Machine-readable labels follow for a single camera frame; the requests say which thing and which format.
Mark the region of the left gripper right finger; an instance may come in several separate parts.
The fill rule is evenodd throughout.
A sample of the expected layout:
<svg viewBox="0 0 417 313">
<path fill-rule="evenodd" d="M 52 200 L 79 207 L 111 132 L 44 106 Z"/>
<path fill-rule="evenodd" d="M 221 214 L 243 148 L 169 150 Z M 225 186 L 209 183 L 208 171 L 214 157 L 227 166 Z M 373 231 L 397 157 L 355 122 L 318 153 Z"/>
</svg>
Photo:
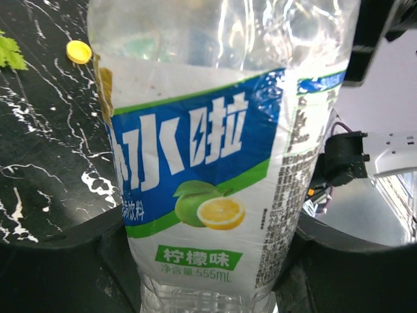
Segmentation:
<svg viewBox="0 0 417 313">
<path fill-rule="evenodd" d="M 416 244 L 365 241 L 301 213 L 273 290 L 279 312 L 415 312 Z"/>
</svg>

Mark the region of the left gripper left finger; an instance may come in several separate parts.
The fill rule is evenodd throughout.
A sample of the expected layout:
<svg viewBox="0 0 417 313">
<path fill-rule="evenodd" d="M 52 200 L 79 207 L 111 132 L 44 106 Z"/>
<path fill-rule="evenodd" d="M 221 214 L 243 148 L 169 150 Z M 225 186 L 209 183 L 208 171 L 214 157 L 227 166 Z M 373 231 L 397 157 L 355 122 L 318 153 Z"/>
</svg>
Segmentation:
<svg viewBox="0 0 417 313">
<path fill-rule="evenodd" d="M 139 312 L 121 207 L 39 243 L 1 243 L 2 312 Z"/>
</svg>

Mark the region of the clear bottle blue cap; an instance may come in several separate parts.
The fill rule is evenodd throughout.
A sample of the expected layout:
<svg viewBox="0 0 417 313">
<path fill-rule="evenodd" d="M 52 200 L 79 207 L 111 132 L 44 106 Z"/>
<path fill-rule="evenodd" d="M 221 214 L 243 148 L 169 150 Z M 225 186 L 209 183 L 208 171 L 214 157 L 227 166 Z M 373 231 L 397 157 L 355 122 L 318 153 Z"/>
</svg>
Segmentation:
<svg viewBox="0 0 417 313">
<path fill-rule="evenodd" d="M 90 1 L 142 312 L 266 312 L 359 1 Z"/>
</svg>

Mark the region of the yellow bottle cap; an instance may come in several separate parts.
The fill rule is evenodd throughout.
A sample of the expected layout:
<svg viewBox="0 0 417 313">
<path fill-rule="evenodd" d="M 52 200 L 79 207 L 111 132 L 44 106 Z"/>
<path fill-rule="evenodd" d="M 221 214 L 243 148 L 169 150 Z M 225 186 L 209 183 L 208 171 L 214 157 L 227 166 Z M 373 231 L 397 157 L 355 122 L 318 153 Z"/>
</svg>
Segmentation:
<svg viewBox="0 0 417 313">
<path fill-rule="evenodd" d="M 80 40 L 71 40 L 66 45 L 66 56 L 73 63 L 84 65 L 91 60 L 92 54 L 90 46 Z"/>
</svg>

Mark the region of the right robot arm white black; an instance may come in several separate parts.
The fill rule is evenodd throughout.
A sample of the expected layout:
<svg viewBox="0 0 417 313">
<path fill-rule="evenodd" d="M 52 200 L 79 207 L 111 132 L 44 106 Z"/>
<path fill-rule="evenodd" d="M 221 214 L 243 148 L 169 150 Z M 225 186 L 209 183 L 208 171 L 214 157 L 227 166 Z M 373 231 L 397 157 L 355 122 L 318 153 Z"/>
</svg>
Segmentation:
<svg viewBox="0 0 417 313">
<path fill-rule="evenodd" d="M 363 84 L 382 39 L 394 41 L 416 28 L 415 1 L 361 1 L 353 49 L 343 86 Z M 416 170 L 416 133 L 346 132 L 329 137 L 312 185 L 341 186 Z"/>
</svg>

